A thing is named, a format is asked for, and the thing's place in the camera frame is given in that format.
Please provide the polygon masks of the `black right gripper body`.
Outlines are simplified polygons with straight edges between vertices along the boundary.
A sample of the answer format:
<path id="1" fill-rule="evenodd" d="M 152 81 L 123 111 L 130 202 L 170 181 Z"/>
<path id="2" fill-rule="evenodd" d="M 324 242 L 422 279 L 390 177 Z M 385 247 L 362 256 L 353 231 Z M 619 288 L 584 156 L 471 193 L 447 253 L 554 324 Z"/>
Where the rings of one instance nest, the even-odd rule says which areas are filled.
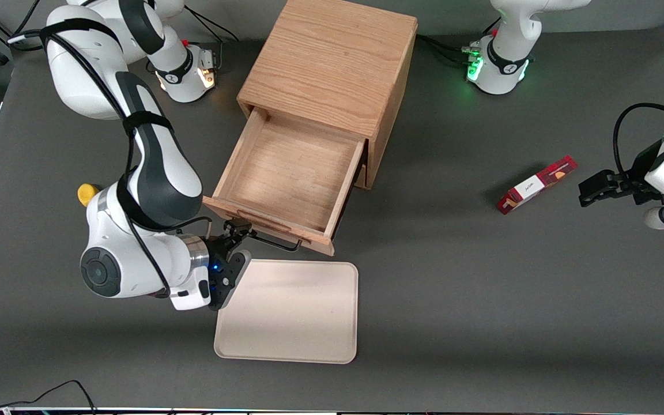
<path id="1" fill-rule="evenodd" d="M 208 307 L 218 312 L 228 304 L 238 286 L 238 262 L 232 259 L 237 243 L 225 243 L 221 236 L 203 240 L 208 249 L 206 265 L 208 277 L 201 281 L 201 296 L 209 301 Z"/>

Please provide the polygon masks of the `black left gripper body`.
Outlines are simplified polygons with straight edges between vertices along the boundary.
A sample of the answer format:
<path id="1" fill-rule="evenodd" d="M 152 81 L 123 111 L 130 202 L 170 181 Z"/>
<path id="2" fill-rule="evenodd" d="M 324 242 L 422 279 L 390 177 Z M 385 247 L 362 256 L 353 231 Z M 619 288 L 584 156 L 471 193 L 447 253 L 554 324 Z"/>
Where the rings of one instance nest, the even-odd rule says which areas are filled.
<path id="1" fill-rule="evenodd" d="M 649 147 L 638 153 L 630 168 L 623 168 L 627 177 L 625 181 L 629 182 L 627 189 L 632 192 L 635 205 L 662 200 L 661 192 L 657 191 L 645 179 L 646 174 L 649 173 L 654 165 L 657 155 L 659 155 L 661 143 L 661 141 L 656 141 L 652 145 L 649 145 Z"/>

